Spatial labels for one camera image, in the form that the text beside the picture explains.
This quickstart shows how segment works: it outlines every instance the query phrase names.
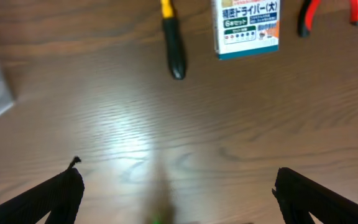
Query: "wooden table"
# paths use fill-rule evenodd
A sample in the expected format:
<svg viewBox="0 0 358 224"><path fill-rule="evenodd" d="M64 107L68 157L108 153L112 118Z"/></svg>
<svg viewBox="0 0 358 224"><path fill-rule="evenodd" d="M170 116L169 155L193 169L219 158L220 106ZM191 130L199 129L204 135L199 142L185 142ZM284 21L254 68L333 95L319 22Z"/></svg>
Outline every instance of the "wooden table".
<svg viewBox="0 0 358 224"><path fill-rule="evenodd" d="M358 27L323 1L280 51L218 61L209 0L177 0L188 78L168 74L158 1L0 0L0 203L63 171L85 181L76 223L283 223L271 193L291 167L358 203Z"/></svg>

